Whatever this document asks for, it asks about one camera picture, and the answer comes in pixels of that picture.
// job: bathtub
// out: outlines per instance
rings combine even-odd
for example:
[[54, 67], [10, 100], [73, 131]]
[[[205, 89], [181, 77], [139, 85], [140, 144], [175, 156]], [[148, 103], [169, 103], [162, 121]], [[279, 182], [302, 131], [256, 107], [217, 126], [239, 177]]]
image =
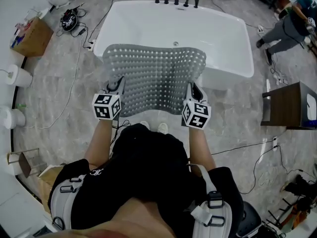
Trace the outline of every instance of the bathtub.
[[95, 42], [102, 60], [111, 44], [158, 48], [192, 47], [207, 55], [201, 86], [226, 90], [253, 76], [253, 58], [245, 22], [213, 9], [149, 0], [115, 2]]

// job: white wall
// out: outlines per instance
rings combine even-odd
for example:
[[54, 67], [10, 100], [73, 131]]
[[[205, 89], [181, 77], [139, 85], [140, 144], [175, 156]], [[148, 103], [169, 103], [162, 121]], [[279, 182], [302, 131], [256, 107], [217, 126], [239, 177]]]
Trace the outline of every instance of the white wall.
[[[9, 64], [21, 65], [24, 59], [11, 51], [9, 42], [15, 25], [22, 22], [27, 11], [35, 7], [51, 7], [46, 0], [0, 0], [0, 68]], [[5, 72], [0, 71], [0, 105], [11, 107], [14, 87], [3, 83]], [[41, 228], [44, 215], [49, 217], [36, 201], [12, 175], [7, 174], [5, 155], [11, 151], [10, 130], [0, 125], [0, 224], [12, 238], [26, 231]]]

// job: gray bath mat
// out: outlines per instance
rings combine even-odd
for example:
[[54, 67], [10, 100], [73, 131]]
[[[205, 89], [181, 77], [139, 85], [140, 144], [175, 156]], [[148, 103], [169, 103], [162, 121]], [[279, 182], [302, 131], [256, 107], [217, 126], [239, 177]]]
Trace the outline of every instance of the gray bath mat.
[[121, 117], [153, 109], [180, 115], [188, 82], [206, 66], [206, 54], [194, 48], [113, 44], [103, 57], [110, 87], [122, 76], [126, 80]]

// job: pants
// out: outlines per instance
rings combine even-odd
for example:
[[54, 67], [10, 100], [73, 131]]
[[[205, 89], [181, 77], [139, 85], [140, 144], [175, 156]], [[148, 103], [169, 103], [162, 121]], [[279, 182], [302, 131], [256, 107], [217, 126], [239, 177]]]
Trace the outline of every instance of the pants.
[[277, 22], [275, 27], [262, 37], [265, 43], [280, 40], [277, 44], [268, 49], [271, 55], [296, 46], [302, 42], [304, 38], [304, 36], [297, 32], [289, 15]]

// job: sneaker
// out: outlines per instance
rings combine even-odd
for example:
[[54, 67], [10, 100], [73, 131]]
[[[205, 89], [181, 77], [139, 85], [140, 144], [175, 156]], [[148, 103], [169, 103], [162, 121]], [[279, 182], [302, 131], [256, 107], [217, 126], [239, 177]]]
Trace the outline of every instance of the sneaker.
[[141, 121], [140, 124], [144, 125], [148, 130], [150, 130], [149, 123], [147, 121]]
[[272, 55], [270, 54], [270, 52], [266, 49], [264, 50], [264, 54], [267, 64], [272, 65]]
[[259, 39], [257, 41], [257, 48], [259, 49], [260, 47], [262, 47], [263, 44], [264, 44], [264, 40], [263, 39]]
[[284, 185], [283, 185], [282, 188], [279, 190], [279, 192], [285, 191], [285, 188], [287, 187], [288, 184], [289, 184], [289, 181], [287, 181], [286, 183], [284, 183]]
[[158, 126], [158, 132], [162, 134], [168, 134], [168, 126], [166, 123], [162, 122]]

